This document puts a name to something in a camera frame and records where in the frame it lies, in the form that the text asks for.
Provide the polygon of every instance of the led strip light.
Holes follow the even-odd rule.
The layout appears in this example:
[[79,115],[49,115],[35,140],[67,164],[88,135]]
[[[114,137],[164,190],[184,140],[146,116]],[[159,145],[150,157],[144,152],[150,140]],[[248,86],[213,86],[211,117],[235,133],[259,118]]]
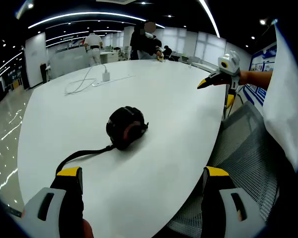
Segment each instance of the led strip light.
[[67,17],[67,16],[97,15],[97,14],[101,14],[101,15],[112,15],[112,16],[121,16],[121,17],[127,17],[127,18],[131,18],[131,19],[139,20],[139,21],[146,21],[145,19],[142,19],[142,18],[139,18],[139,17],[129,16],[129,15],[125,15],[125,14],[119,14],[119,13],[113,13],[113,12],[86,11],[86,12],[74,12],[74,13],[68,13],[68,14],[63,14],[63,15],[59,15],[59,16],[50,17],[48,19],[39,21],[39,22],[37,22],[37,23],[29,26],[28,29],[30,29],[32,27],[35,27],[37,25],[40,25],[42,23],[45,23],[45,22],[52,21],[52,20],[59,19],[59,18],[63,18],[63,17]]
[[121,32],[121,31],[115,31],[115,30],[97,30],[97,31],[93,31],[93,32],[100,32],[100,31],[112,31],[112,32]]
[[18,57],[20,54],[22,54],[23,52],[21,53],[18,53],[15,57],[13,57],[12,59],[10,59],[7,63],[5,63],[4,65],[1,66],[0,70],[5,67],[11,60],[13,60],[14,58]]
[[70,34],[66,34],[66,35],[62,35],[62,36],[58,36],[58,37],[54,37],[52,39],[49,39],[49,40],[46,40],[45,42],[48,42],[48,41],[51,41],[51,40],[54,40],[54,39],[57,39],[57,38],[61,38],[61,37],[64,37],[64,36],[70,36],[70,35],[75,35],[75,34],[81,34],[81,33],[87,33],[88,31],[81,31],[81,32],[76,32],[76,33],[70,33]]
[[219,31],[218,31],[218,27],[217,27],[217,25],[215,24],[214,18],[213,18],[213,16],[212,16],[211,11],[209,10],[208,5],[205,3],[204,0],[199,0],[199,1],[200,1],[200,3],[201,3],[202,7],[204,8],[204,10],[207,12],[207,15],[209,16],[209,19],[211,20],[212,25],[213,25],[213,27],[214,27],[214,30],[215,30],[215,32],[216,32],[216,34],[217,34],[217,37],[220,38],[220,34],[219,34]]
[[53,44],[50,44],[47,47],[50,47],[50,46],[53,46],[53,45],[56,45],[56,44],[59,44],[59,43],[62,43],[62,42],[66,42],[66,41],[72,41],[72,40],[76,40],[76,39],[81,39],[81,38],[86,38],[87,36],[83,36],[83,37],[77,37],[77,38],[72,38],[72,39],[68,39],[68,40],[64,40],[64,41],[59,41],[59,42],[56,42],[56,43],[53,43]]

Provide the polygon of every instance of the person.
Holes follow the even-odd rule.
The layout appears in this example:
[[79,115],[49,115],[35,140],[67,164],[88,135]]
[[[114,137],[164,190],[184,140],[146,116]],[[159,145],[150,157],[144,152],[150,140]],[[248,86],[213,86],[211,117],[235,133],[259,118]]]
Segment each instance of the person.
[[84,46],[89,57],[89,66],[100,63],[100,48],[103,47],[103,41],[101,40],[100,36],[93,32],[90,33],[84,41]]
[[149,60],[161,56],[161,41],[152,33],[156,30],[153,21],[146,21],[135,27],[131,36],[131,60]]
[[169,48],[169,46],[164,46],[163,55],[165,59],[168,59],[170,55],[172,54],[172,49]]

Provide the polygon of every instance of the white shirt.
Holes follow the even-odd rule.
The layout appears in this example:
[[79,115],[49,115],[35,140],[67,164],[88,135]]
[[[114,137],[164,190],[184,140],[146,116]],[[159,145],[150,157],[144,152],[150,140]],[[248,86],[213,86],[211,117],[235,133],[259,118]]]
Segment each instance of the white shirt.
[[277,54],[263,105],[267,131],[298,170],[298,67],[284,37],[276,28]]
[[89,46],[99,46],[100,42],[103,41],[98,35],[95,35],[95,33],[90,33],[90,35],[86,37],[84,44],[88,44]]

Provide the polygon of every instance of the shiny floor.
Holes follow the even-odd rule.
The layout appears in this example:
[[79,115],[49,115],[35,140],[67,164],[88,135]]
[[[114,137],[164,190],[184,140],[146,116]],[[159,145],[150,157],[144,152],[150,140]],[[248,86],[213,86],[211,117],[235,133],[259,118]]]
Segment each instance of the shiny floor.
[[24,207],[17,174],[18,140],[32,91],[19,86],[0,102],[0,199],[18,211]]

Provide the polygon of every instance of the oval table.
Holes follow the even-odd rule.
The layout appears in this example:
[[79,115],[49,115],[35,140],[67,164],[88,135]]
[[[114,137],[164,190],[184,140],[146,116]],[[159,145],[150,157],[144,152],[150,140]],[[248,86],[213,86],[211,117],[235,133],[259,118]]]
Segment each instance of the oval table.
[[58,164],[77,150],[110,143],[109,116],[119,107],[142,111],[149,129],[125,151],[79,158],[64,168],[83,171],[83,217],[97,238],[149,238],[180,209],[212,152],[219,131],[225,86],[197,90],[208,72],[180,62],[152,60],[106,64],[87,75],[97,87],[75,89],[89,68],[36,88],[23,118],[18,177],[24,203],[49,187]]

